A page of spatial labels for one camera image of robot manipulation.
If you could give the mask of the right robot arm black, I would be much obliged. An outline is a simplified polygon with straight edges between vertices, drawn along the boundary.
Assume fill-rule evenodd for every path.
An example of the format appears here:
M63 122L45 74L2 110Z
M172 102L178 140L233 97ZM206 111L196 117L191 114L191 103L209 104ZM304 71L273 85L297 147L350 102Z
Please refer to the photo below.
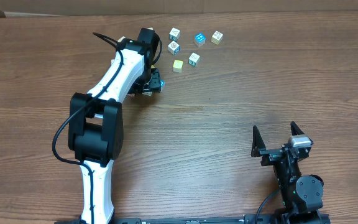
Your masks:
M302 175L298 163L309 157L313 140L292 121L288 142L277 149L267 149L257 126L253 126L252 157L260 157L262 166L273 166L278 189L258 208L255 222L264 205L277 193L282 196L283 208L270 216L270 223L327 223L319 209L323 207L324 182L318 175Z

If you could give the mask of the blue P block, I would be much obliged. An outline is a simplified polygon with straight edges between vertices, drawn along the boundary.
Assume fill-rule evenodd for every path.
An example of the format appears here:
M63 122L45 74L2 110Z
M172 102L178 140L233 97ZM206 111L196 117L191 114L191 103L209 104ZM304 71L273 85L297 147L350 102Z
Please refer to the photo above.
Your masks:
M160 91L163 90L164 86L165 86L165 82L163 80L161 80L161 82L160 82Z

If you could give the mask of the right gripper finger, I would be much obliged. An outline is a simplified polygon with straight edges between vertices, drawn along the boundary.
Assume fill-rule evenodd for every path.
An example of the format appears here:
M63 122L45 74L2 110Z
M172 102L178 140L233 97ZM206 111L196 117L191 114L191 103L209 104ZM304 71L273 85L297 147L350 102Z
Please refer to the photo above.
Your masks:
M259 129L256 125L252 128L252 149L251 149L251 156L252 157L260 157L260 153L266 150L266 146L264 141L260 135Z
M294 121L290 123L290 128L292 136L304 135L304 132L298 127L298 125Z

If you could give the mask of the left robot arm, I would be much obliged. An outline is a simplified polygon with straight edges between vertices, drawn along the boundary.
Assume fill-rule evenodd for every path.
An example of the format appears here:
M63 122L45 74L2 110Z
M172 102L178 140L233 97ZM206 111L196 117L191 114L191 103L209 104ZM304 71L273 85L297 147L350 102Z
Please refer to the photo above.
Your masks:
M158 93L164 82L154 64L162 41L150 28L136 40L114 40L98 34L116 49L115 58L99 83L70 100L68 147L83 176L83 211L77 223L113 223L112 168L124 142L122 103L127 95Z

